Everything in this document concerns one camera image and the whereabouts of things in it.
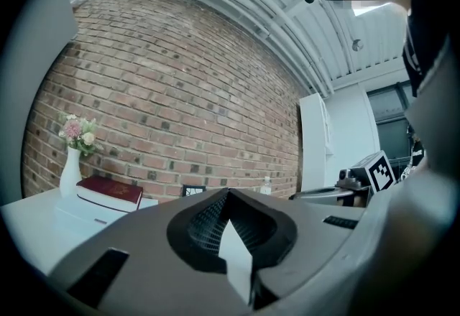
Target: white paper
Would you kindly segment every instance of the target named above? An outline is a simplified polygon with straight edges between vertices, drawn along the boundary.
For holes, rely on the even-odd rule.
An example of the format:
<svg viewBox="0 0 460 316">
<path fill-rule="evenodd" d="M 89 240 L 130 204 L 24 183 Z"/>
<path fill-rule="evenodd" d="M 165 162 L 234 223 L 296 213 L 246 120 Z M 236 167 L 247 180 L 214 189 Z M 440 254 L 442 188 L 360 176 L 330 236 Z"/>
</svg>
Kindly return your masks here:
<svg viewBox="0 0 460 316">
<path fill-rule="evenodd" d="M 229 220 L 222 233 L 218 256 L 227 262 L 227 279 L 248 305 L 251 295 L 252 255 Z"/>
</svg>

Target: white vase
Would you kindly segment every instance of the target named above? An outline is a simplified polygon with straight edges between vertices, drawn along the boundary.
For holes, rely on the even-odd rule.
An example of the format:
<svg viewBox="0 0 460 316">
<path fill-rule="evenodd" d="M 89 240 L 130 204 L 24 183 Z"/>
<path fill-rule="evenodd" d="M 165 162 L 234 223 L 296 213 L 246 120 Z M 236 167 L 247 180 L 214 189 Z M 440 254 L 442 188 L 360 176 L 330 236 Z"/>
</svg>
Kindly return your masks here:
<svg viewBox="0 0 460 316">
<path fill-rule="evenodd" d="M 81 181 L 80 150 L 67 147 L 67 161 L 59 181 L 60 195 L 76 195 L 76 184 Z"/>
</svg>

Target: white flower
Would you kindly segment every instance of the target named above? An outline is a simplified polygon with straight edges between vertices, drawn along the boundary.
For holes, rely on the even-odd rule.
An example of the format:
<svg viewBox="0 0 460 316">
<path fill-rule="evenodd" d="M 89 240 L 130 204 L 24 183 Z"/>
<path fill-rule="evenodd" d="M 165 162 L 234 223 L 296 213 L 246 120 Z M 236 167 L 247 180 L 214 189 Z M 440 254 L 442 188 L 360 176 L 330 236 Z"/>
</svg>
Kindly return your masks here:
<svg viewBox="0 0 460 316">
<path fill-rule="evenodd" d="M 86 132 L 82 138 L 85 145 L 91 145 L 94 142 L 95 136 L 91 132 Z"/>
</svg>

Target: small bottle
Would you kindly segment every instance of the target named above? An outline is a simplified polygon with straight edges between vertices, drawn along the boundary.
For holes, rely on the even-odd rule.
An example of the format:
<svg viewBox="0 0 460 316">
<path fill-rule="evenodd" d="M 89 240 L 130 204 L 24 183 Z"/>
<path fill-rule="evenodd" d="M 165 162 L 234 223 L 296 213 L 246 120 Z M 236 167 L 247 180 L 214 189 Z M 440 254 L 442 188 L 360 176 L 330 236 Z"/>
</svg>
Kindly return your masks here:
<svg viewBox="0 0 460 316">
<path fill-rule="evenodd" d="M 272 193 L 272 183 L 270 182 L 270 177 L 264 178 L 264 184 L 260 188 L 260 193 L 264 195 L 270 195 Z"/>
</svg>

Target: ceiling light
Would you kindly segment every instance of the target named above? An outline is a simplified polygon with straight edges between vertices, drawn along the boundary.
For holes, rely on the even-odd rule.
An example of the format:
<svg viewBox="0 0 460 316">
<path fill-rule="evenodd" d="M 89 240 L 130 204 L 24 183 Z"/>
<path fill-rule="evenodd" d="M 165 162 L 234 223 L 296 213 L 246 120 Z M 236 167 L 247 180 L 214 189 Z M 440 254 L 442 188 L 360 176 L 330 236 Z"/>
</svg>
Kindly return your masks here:
<svg viewBox="0 0 460 316">
<path fill-rule="evenodd" d="M 355 39 L 353 40 L 353 45 L 351 48 L 355 51 L 358 52 L 364 47 L 364 44 L 362 43 L 361 39 Z"/>
<path fill-rule="evenodd" d="M 380 6 L 369 6 L 369 7 L 362 7 L 362 8 L 354 8 L 352 4 L 351 7 L 353 8 L 354 16 L 359 16 L 359 15 L 365 14 L 366 12 L 372 11 L 374 9 L 378 9 L 380 7 L 386 6 L 387 4 L 389 3 L 382 4 Z"/>
</svg>

